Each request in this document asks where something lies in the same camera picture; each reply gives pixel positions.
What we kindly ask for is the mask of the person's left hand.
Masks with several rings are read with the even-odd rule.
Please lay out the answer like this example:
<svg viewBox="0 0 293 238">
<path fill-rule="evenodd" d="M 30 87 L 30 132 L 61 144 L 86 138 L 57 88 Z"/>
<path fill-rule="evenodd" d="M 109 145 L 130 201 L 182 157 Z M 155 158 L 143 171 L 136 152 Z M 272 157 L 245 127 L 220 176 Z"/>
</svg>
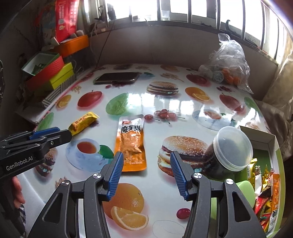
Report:
<svg viewBox="0 0 293 238">
<path fill-rule="evenodd" d="M 25 199 L 22 194 L 22 187 L 19 179 L 15 176 L 12 178 L 12 194 L 13 194 L 13 204 L 16 209 L 19 209 L 21 205 L 25 204 Z"/>
</svg>

